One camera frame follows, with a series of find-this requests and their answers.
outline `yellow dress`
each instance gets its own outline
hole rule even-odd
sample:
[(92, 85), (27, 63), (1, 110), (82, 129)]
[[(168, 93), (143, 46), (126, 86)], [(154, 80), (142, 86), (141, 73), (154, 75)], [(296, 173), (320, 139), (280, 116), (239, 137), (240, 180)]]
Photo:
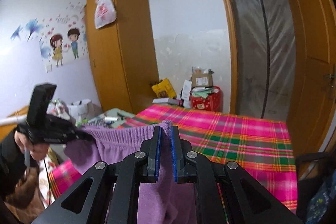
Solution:
[(62, 60), (63, 59), (62, 48), (55, 48), (54, 56), (52, 58), (53, 60)]

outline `black curtain strip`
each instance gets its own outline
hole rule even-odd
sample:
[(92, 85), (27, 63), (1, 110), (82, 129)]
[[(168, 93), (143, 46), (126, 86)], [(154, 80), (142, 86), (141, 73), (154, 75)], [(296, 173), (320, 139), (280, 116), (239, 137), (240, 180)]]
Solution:
[(269, 47), (268, 23), (267, 23), (266, 12), (265, 12), (265, 6), (264, 6), (264, 2), (263, 2), (263, 0), (260, 0), (260, 4), (261, 4), (261, 10), (262, 10), (262, 15), (263, 15), (263, 18), (264, 18), (264, 24), (265, 24), (266, 48), (267, 48), (266, 88), (265, 88), (264, 104), (263, 104), (262, 112), (261, 112), (261, 119), (263, 119), (263, 118), (264, 118), (264, 115), (265, 115), (265, 109), (266, 109), (267, 97), (268, 97), (268, 89), (269, 89), (270, 47)]

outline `purple fabric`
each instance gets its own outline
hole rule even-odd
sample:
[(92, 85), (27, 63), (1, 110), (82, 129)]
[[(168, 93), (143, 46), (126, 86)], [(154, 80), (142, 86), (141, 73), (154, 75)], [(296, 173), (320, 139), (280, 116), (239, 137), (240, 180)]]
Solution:
[[(159, 179), (155, 184), (140, 184), (138, 223), (195, 224), (193, 185), (174, 183), (170, 139), (172, 122), (165, 120), (158, 125), (164, 130)], [(64, 152), (83, 174), (97, 161), (116, 163), (140, 150), (142, 141), (152, 137), (154, 126), (123, 129), (83, 127), (96, 142), (75, 140), (67, 144)]]

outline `white wall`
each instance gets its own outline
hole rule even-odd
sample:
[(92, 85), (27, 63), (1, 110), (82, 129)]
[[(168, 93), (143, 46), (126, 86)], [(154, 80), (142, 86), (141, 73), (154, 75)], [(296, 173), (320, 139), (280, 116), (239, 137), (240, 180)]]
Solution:
[(230, 109), (231, 56), (223, 0), (149, 0), (160, 78), (176, 92), (191, 66), (210, 67)]
[(27, 105), (34, 85), (44, 82), (58, 85), (54, 98), (100, 105), (88, 57), (46, 73), (38, 43), (11, 41), (18, 25), (57, 16), (69, 2), (86, 0), (0, 0), (0, 118)]

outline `black sleeve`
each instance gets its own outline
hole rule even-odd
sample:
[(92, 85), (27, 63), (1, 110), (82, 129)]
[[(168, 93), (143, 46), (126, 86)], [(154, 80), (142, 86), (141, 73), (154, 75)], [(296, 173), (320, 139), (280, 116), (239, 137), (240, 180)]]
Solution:
[[(31, 165), (36, 162), (31, 158)], [(14, 130), (0, 143), (0, 197), (13, 193), (26, 170), (25, 157), (14, 141)]]

